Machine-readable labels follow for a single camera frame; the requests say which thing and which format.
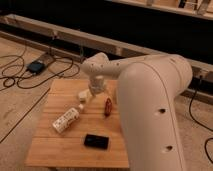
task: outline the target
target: tiled floor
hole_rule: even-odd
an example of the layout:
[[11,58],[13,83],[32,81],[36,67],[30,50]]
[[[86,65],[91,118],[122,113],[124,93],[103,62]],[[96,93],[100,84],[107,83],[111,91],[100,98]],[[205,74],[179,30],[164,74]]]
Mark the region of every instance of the tiled floor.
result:
[[[0,38],[0,56],[8,54],[21,54],[23,45],[7,41]],[[41,51],[28,48],[24,58],[26,63],[36,59]],[[0,66],[11,59],[1,59]],[[52,69],[60,71],[63,66],[52,65]],[[27,85],[33,85],[48,77],[50,73],[45,71],[38,79],[26,82]],[[75,78],[87,78],[80,72]],[[44,85],[31,89],[21,90],[12,87],[0,92],[0,138],[2,138],[14,124],[29,110],[32,104],[48,89],[52,80]],[[0,170],[1,171],[46,171],[47,168],[26,167],[24,164],[28,148],[31,143],[36,124],[42,112],[45,98],[21,121],[13,132],[0,144]],[[213,137],[213,134],[196,125],[188,116],[189,99],[179,96],[175,100],[177,119],[179,122],[180,135],[183,143],[184,154],[187,168],[189,171],[212,171],[213,165],[207,160],[204,153],[203,144],[206,138]],[[195,116],[213,127],[213,106],[195,101],[193,104],[193,113]],[[213,142],[209,143],[209,152],[213,157]],[[86,171],[86,169],[73,169],[75,171]]]

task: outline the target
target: smartphone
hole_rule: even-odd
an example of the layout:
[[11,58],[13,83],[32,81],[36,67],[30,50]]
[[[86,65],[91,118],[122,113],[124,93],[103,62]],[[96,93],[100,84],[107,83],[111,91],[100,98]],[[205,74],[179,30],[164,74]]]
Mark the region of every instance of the smartphone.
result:
[[87,134],[84,140],[84,145],[100,149],[107,149],[109,144],[109,137]]

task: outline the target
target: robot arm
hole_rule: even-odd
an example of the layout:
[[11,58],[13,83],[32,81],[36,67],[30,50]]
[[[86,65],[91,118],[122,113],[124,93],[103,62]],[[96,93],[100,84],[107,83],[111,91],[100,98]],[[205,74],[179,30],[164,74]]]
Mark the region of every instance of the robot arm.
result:
[[91,78],[118,77],[117,103],[131,171],[186,170],[174,109],[174,97],[192,78],[183,57],[148,55],[110,62],[101,53],[86,60],[83,70]]

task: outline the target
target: black cable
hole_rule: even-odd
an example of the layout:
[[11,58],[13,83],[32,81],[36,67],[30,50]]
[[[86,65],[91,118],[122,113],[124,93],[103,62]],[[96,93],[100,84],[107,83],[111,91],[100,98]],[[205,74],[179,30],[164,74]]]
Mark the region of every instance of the black cable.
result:
[[207,149],[207,145],[208,145],[209,141],[212,141],[212,140],[213,140],[213,138],[208,138],[208,139],[205,141],[204,149],[205,149],[206,156],[208,157],[209,161],[213,164],[213,159],[210,157],[209,152],[208,152],[208,149]]
[[[62,71],[60,71],[60,72],[58,72],[58,73],[55,73],[53,76],[51,76],[51,77],[49,77],[49,78],[43,80],[43,81],[40,82],[39,84],[36,84],[36,85],[33,85],[33,86],[29,86],[29,87],[24,87],[24,86],[21,86],[21,85],[20,85],[20,83],[21,83],[23,80],[26,80],[26,79],[23,77],[24,74],[26,73],[26,71],[25,71],[25,72],[20,76],[20,78],[18,78],[18,81],[17,81],[16,85],[17,85],[17,87],[19,87],[20,89],[32,89],[32,88],[36,88],[36,87],[38,87],[38,86],[44,84],[45,82],[47,82],[47,81],[50,80],[51,78],[54,78],[54,77],[56,77],[56,76],[60,76],[60,74],[62,74],[62,73],[64,73],[64,72],[68,71],[69,69],[71,69],[71,68],[73,67],[73,65],[74,65],[74,62],[73,62],[73,60],[72,60],[72,63],[70,63],[70,66],[69,66],[68,68],[66,68],[66,69],[64,69],[64,70],[62,70]],[[77,66],[77,71],[76,71],[74,74],[72,74],[71,76],[69,76],[69,77],[73,77],[73,76],[77,75],[77,74],[80,72],[80,67],[79,67],[78,65],[76,65],[76,66]]]
[[203,123],[201,123],[200,121],[198,121],[198,120],[193,116],[192,111],[191,111],[192,103],[193,103],[193,101],[194,101],[194,99],[195,99],[195,97],[196,97],[196,95],[197,95],[197,92],[199,91],[199,88],[200,88],[200,85],[201,85],[202,81],[203,81],[203,78],[202,78],[202,76],[201,76],[200,79],[199,79],[198,86],[197,86],[197,88],[195,89],[195,92],[194,92],[194,94],[193,94],[193,96],[192,96],[192,98],[191,98],[190,104],[189,104],[189,115],[191,116],[191,118],[193,119],[193,121],[194,121],[195,123],[197,123],[198,125],[202,126],[203,128],[206,128],[207,130],[213,132],[213,129],[212,129],[212,128],[209,128],[208,126],[206,126],[206,125],[204,125]]
[[[204,125],[203,123],[201,123],[200,121],[198,121],[197,119],[195,119],[195,117],[193,116],[192,111],[191,111],[192,103],[193,103],[193,101],[194,101],[194,99],[195,99],[195,97],[196,97],[196,95],[197,95],[197,92],[199,91],[199,87],[200,87],[200,85],[201,85],[201,83],[202,83],[202,80],[203,80],[203,77],[200,76],[200,80],[199,80],[198,86],[197,86],[197,88],[195,89],[195,92],[194,92],[194,94],[193,94],[193,96],[192,96],[192,98],[191,98],[190,104],[189,104],[189,114],[190,114],[191,118],[193,119],[193,121],[194,121],[195,123],[197,123],[198,125],[202,126],[203,128],[206,128],[207,130],[213,132],[213,129],[212,129],[212,128],[209,128],[208,126]],[[205,150],[205,154],[206,154],[207,158],[208,158],[209,161],[213,164],[213,159],[210,157],[209,152],[208,152],[208,149],[207,149],[208,142],[209,142],[209,141],[212,141],[212,140],[213,140],[213,138],[208,138],[208,139],[205,141],[205,143],[204,143],[204,150]]]
[[44,96],[49,92],[50,88],[46,90],[42,96],[31,106],[31,108],[24,114],[24,116],[19,119],[19,121],[12,127],[12,129],[1,139],[0,144],[11,134],[11,132],[20,124],[20,122],[35,108],[35,106],[44,98]]
[[[56,63],[59,62],[59,63],[64,63],[64,64],[70,64],[70,62],[66,62],[66,61],[63,61],[63,60],[60,60],[60,59],[68,59],[68,60],[71,60],[72,63],[73,63],[73,66],[76,66],[76,67],[77,67],[78,73],[79,73],[80,67],[79,67],[77,64],[74,64],[74,61],[73,61],[72,58],[69,58],[69,57],[66,57],[66,58],[64,58],[64,57],[54,57],[54,59],[56,60],[56,61],[55,61]],[[53,75],[56,74],[50,67],[48,67],[48,71],[49,71],[51,74],[53,74]],[[71,78],[71,77],[73,77],[73,75],[68,75],[68,76],[58,75],[58,76],[59,76],[60,78]]]

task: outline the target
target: wooden tabletop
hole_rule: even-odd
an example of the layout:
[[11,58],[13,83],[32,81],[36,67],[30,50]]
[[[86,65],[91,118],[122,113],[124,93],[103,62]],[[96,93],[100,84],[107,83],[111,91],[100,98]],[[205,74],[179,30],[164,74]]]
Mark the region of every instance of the wooden tabletop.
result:
[[[69,108],[78,106],[78,92],[88,88],[88,80],[54,80],[29,149],[26,165],[129,168],[119,114],[115,104],[115,86],[116,81],[108,80],[108,93],[102,93],[92,98],[85,105],[80,118],[62,134],[58,134],[52,127],[52,123]],[[113,102],[113,110],[108,118],[104,116],[107,97],[110,97]],[[108,149],[85,147],[83,142],[87,133],[109,137]]]

